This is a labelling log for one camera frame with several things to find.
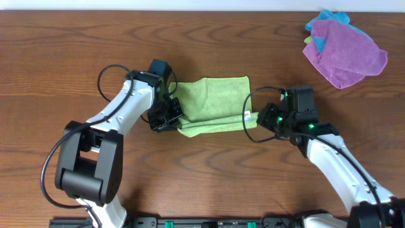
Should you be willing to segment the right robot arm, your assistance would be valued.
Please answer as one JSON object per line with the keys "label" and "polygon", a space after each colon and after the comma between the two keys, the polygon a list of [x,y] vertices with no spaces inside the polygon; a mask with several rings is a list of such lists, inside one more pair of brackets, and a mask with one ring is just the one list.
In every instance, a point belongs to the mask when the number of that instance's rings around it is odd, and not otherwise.
{"label": "right robot arm", "polygon": [[277,88],[280,105],[269,103],[258,124],[275,139],[288,140],[327,178],[349,213],[348,220],[328,213],[308,215],[301,227],[404,227],[404,200],[380,185],[355,159],[339,131],[318,120],[309,85]]}

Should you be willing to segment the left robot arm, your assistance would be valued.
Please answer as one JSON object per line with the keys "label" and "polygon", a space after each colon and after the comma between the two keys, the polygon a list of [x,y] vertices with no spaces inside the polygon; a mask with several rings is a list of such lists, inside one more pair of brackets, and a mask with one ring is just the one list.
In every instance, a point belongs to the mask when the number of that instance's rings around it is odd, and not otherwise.
{"label": "left robot arm", "polygon": [[123,141],[143,113],[155,132],[175,130],[183,116],[167,83],[171,66],[152,60],[148,70],[127,70],[121,91],[84,123],[71,121],[54,146],[60,150],[54,184],[78,201],[93,227],[126,227],[130,219],[117,192],[123,175]]}

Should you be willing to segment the green microfiber cloth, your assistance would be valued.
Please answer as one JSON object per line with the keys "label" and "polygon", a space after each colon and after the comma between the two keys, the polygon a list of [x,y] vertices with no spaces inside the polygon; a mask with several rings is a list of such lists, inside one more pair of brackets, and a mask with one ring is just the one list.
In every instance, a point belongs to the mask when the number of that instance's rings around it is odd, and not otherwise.
{"label": "green microfiber cloth", "polygon": [[177,92],[184,115],[178,131],[186,137],[257,127],[258,113],[252,112],[249,77],[202,78],[179,82]]}

